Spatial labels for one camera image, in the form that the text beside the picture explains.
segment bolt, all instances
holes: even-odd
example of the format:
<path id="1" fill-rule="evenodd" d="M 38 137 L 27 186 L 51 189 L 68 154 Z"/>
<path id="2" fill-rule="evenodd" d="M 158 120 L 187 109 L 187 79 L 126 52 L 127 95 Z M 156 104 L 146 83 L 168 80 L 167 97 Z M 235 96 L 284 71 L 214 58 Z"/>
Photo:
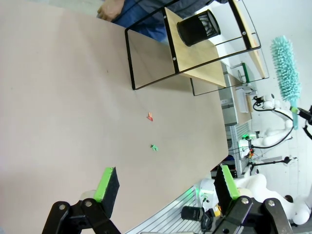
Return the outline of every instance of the bolt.
<path id="1" fill-rule="evenodd" d="M 268 205 L 269 206 L 275 206 L 275 203 L 272 200 L 270 200 L 270 201 L 268 201 Z"/>
<path id="2" fill-rule="evenodd" d="M 247 198 L 243 198 L 241 201 L 242 201 L 243 204 L 248 204 L 249 203 L 249 200 Z"/>
<path id="3" fill-rule="evenodd" d="M 65 205 L 64 204 L 61 204 L 58 208 L 60 209 L 60 210 L 64 210 L 65 209 Z"/>
<path id="4" fill-rule="evenodd" d="M 86 202 L 84 203 L 84 205 L 85 205 L 86 207 L 90 207 L 90 206 L 92 206 L 92 202 L 91 202 L 91 201 L 86 201 Z"/>

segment orange object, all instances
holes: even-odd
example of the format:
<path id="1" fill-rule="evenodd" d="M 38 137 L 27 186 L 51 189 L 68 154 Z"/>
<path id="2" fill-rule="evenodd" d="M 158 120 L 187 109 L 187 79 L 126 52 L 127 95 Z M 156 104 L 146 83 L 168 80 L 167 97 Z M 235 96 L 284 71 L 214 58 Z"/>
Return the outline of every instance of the orange object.
<path id="1" fill-rule="evenodd" d="M 152 117 L 152 113 L 151 112 L 149 112 L 148 113 L 148 117 L 147 117 L 150 121 L 153 121 L 153 117 Z"/>

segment blue jeans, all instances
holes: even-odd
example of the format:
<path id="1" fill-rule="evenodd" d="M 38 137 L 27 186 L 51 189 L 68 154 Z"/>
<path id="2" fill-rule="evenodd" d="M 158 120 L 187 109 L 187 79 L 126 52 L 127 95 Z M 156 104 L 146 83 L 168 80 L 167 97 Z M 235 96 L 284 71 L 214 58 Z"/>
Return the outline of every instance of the blue jeans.
<path id="1" fill-rule="evenodd" d="M 125 0 L 120 15 L 113 20 L 113 23 L 127 28 L 147 15 L 148 13 L 137 4 L 135 0 Z M 159 42 L 167 39 L 164 22 L 160 22 L 152 16 L 139 23 L 131 30 L 144 34 Z"/>

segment person's hand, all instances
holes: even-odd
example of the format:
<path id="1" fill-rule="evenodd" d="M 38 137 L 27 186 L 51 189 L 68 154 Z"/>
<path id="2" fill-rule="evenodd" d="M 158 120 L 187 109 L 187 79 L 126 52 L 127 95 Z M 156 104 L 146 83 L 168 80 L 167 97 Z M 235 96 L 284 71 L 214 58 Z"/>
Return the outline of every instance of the person's hand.
<path id="1" fill-rule="evenodd" d="M 111 22 L 121 13 L 123 4 L 124 0 L 106 0 L 97 10 L 98 17 Z"/>

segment black cylindrical container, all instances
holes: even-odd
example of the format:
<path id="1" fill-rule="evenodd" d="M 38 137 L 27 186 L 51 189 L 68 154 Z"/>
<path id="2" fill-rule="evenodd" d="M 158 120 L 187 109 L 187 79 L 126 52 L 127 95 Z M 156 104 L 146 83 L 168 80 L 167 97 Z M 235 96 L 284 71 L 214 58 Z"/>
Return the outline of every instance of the black cylindrical container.
<path id="1" fill-rule="evenodd" d="M 219 25 L 210 10 L 191 16 L 177 23 L 176 27 L 187 46 L 221 34 Z"/>
<path id="2" fill-rule="evenodd" d="M 201 221 L 204 209 L 202 207 L 184 206 L 181 211 L 181 218 L 187 220 Z"/>

